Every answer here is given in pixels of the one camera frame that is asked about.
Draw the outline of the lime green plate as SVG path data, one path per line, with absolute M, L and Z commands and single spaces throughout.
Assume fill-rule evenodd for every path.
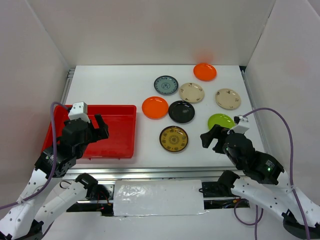
M 208 129 L 211 130 L 214 125 L 220 125 L 221 127 L 231 129 L 236 124 L 234 120 L 226 114 L 216 113 L 209 117 L 207 121 Z

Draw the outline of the cream plate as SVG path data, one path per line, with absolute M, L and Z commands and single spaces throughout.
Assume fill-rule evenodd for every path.
M 205 91 L 203 88 L 193 82 L 187 82 L 184 83 L 179 88 L 179 96 L 183 101 L 186 101 L 188 103 L 199 103 L 201 102 L 205 97 Z
M 235 110 L 241 105 L 242 100 L 236 91 L 222 88 L 215 93 L 215 102 L 223 109 Z

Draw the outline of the yellow black patterned plate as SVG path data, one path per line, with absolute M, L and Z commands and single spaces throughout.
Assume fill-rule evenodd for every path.
M 165 127 L 159 135 L 159 143 L 170 153 L 179 153 L 185 150 L 189 143 L 187 132 L 179 126 Z

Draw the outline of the orange plate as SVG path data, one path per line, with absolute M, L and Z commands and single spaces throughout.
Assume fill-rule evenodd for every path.
M 217 76 L 216 68 L 208 63 L 199 63 L 193 68 L 194 76 L 204 82 L 212 81 Z
M 144 100 L 141 109 L 149 119 L 158 120 L 168 113 L 169 105 L 162 97 L 151 96 Z

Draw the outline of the blue floral plate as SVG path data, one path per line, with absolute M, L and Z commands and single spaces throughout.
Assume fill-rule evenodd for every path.
M 153 87 L 159 94 L 170 96 L 179 89 L 179 83 L 170 75 L 162 75 L 155 79 Z

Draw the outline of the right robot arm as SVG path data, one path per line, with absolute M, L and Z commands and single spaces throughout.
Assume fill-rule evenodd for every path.
M 244 134 L 219 125 L 200 135 L 203 148 L 216 139 L 213 148 L 226 155 L 244 177 L 225 170 L 216 183 L 205 182 L 203 195 L 239 196 L 273 214 L 284 229 L 299 239 L 320 238 L 320 207 L 300 189 L 290 185 L 290 176 L 271 155 L 255 150 Z

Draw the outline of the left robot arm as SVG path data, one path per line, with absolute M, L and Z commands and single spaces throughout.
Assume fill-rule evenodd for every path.
M 0 221 L 2 240 L 40 240 L 55 219 L 78 200 L 92 200 L 99 193 L 98 181 L 88 173 L 80 174 L 70 186 L 48 203 L 47 196 L 67 171 L 80 159 L 88 145 L 108 139 L 108 125 L 100 114 L 92 121 L 67 120 L 61 136 L 53 137 L 36 161 L 31 177 L 17 201 L 8 205 Z

